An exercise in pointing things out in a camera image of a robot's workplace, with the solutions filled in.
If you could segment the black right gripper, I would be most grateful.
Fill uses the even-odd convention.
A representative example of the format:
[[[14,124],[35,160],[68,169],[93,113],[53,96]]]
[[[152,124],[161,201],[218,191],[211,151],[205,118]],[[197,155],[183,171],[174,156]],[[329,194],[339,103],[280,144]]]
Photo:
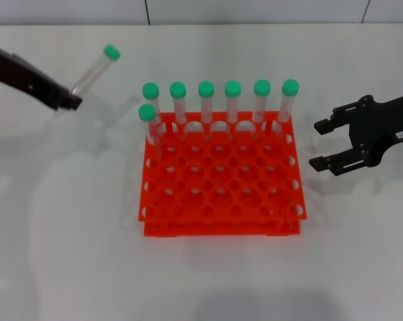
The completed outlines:
[[[384,103],[364,96],[357,102],[334,108],[330,118],[316,122],[314,129],[327,134],[346,124],[355,150],[310,159],[309,164],[317,172],[328,170],[339,176],[379,165],[390,147],[403,142],[403,96]]]

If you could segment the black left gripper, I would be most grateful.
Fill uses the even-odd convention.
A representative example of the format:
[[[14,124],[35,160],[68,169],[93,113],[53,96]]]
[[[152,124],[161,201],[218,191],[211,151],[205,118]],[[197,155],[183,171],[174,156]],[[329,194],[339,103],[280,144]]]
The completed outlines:
[[[54,110],[75,111],[83,99],[19,56],[0,49],[0,82]]]

